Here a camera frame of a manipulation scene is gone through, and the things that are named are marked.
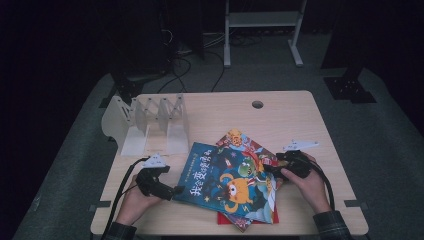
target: book cover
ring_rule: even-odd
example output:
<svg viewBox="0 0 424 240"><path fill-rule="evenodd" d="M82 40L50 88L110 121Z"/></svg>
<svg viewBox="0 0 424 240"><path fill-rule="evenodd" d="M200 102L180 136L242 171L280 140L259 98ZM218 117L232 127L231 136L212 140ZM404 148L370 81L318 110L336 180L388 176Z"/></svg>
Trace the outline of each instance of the book cover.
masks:
<svg viewBox="0 0 424 240"><path fill-rule="evenodd" d="M218 212L217 222L218 222L218 225L233 224L241 232L245 232L251 224L266 224L264 222L252 220L245 217L235 216L234 214L226 214L222 212ZM279 222L280 222L280 219L278 218L278 211L277 209L275 209L273 223L279 223Z"/></svg>
<svg viewBox="0 0 424 240"><path fill-rule="evenodd" d="M252 152L195 142L178 182L185 189L174 200L273 223L276 183L257 160Z"/></svg>
<svg viewBox="0 0 424 240"><path fill-rule="evenodd" d="M233 128L228 131L227 134L216 143L216 145L224 148L253 152L258 155L258 158L262 162L262 164L278 166L278 160L275 154L271 153L266 148L262 147L262 145L258 144L236 128ZM277 188L280 187L281 184L282 182L278 181ZM279 222L277 211L274 212L273 222ZM257 224L261 222L252 221L251 219L234 216L232 214L224 214L218 212L218 224L231 223L234 224L241 232L244 232L252 223Z"/></svg>

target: person's right hand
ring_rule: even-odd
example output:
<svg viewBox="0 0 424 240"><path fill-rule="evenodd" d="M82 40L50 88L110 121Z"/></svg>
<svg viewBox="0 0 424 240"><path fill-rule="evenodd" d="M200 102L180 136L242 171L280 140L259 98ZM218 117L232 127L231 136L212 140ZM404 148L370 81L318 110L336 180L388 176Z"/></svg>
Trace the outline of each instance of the person's right hand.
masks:
<svg viewBox="0 0 424 240"><path fill-rule="evenodd" d="M311 161L316 162L314 157L306 153L303 154ZM309 203L315 214L331 211L325 193L324 181L316 171L311 170L311 173L306 178L300 178L285 168L281 169L281 173L299 188L303 198Z"/></svg>

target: hand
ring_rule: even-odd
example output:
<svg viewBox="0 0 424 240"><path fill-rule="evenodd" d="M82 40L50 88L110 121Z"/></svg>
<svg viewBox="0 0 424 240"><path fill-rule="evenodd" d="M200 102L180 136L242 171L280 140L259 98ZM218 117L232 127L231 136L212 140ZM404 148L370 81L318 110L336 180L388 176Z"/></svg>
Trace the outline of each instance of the hand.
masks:
<svg viewBox="0 0 424 240"><path fill-rule="evenodd" d="M314 157L306 153L303 154L311 161L316 162ZM315 170L311 170L311 173L306 178L300 178L285 168L281 169L281 173L299 188L303 198L309 203L315 214L331 211L325 193L324 181Z"/></svg>
<svg viewBox="0 0 424 240"><path fill-rule="evenodd" d="M132 182L128 187L130 190L125 193L124 200L122 201L121 209L115 222L131 226L144 214L151 206L159 203L162 199L155 196L145 196L140 189L136 186L134 175Z"/></svg>

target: shelf leg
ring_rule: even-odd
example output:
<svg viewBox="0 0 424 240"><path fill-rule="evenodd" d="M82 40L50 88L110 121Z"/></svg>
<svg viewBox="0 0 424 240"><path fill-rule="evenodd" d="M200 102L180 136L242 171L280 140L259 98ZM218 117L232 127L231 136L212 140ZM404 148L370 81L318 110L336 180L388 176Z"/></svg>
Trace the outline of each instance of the shelf leg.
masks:
<svg viewBox="0 0 424 240"><path fill-rule="evenodd" d="M298 14L297 20L296 20L296 27L294 29L293 38L288 40L290 51L292 52L292 55L293 55L293 58L294 58L294 61L295 61L297 67L303 66L303 61L302 61L302 58L300 57L299 51L297 50L296 44L297 44L297 40L299 38L300 28L302 27L303 15L305 13L305 8L306 8L307 2L308 2L307 0L302 1L302 5L300 7L300 11L299 11L299 14Z"/></svg>
<svg viewBox="0 0 424 240"><path fill-rule="evenodd" d="M225 43L224 43L224 67L231 67L230 55L230 1L225 3Z"/></svg>

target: white shelf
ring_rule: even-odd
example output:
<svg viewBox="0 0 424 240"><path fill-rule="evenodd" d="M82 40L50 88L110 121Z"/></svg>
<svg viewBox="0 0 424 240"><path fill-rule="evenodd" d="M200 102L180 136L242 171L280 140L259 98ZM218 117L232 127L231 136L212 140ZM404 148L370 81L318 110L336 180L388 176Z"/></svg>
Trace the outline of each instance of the white shelf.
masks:
<svg viewBox="0 0 424 240"><path fill-rule="evenodd" d="M298 11L293 12L232 12L229 27L296 26Z"/></svg>
<svg viewBox="0 0 424 240"><path fill-rule="evenodd" d="M308 0L301 0L299 11L285 12L230 12L230 0L225 4L224 67L231 66L230 28L234 27L286 27L294 26L293 38L288 40L290 51L297 67L303 66L297 50L297 39L302 26L303 14Z"/></svg>

